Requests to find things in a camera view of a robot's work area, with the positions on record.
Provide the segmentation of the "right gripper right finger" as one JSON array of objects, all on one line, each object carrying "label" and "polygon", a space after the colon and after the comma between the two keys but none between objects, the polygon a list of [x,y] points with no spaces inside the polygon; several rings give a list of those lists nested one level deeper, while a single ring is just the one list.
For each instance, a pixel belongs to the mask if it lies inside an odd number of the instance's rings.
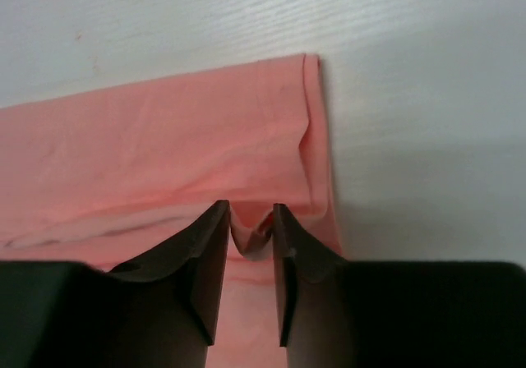
[{"label": "right gripper right finger", "polygon": [[319,291],[321,305],[311,309],[311,317],[323,313],[321,327],[336,332],[342,343],[353,345],[352,286],[349,261],[310,234],[284,204],[272,209],[272,245],[279,321],[279,345],[288,345],[294,316],[299,312],[300,287],[327,286]]}]

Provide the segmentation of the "pink t-shirt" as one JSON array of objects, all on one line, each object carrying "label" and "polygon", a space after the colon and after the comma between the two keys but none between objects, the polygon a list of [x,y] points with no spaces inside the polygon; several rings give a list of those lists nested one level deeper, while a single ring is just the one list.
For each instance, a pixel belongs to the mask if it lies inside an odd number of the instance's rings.
[{"label": "pink t-shirt", "polygon": [[321,61],[299,54],[1,112],[1,257],[100,269],[233,211],[209,367],[284,367],[265,218],[339,248]]}]

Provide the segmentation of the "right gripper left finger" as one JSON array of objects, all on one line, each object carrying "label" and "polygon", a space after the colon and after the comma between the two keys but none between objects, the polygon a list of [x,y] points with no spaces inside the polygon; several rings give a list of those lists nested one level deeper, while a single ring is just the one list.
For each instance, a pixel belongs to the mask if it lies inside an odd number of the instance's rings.
[{"label": "right gripper left finger", "polygon": [[193,223],[148,251],[112,268],[132,283],[174,286],[207,345],[215,343],[229,238],[229,202],[214,202]]}]

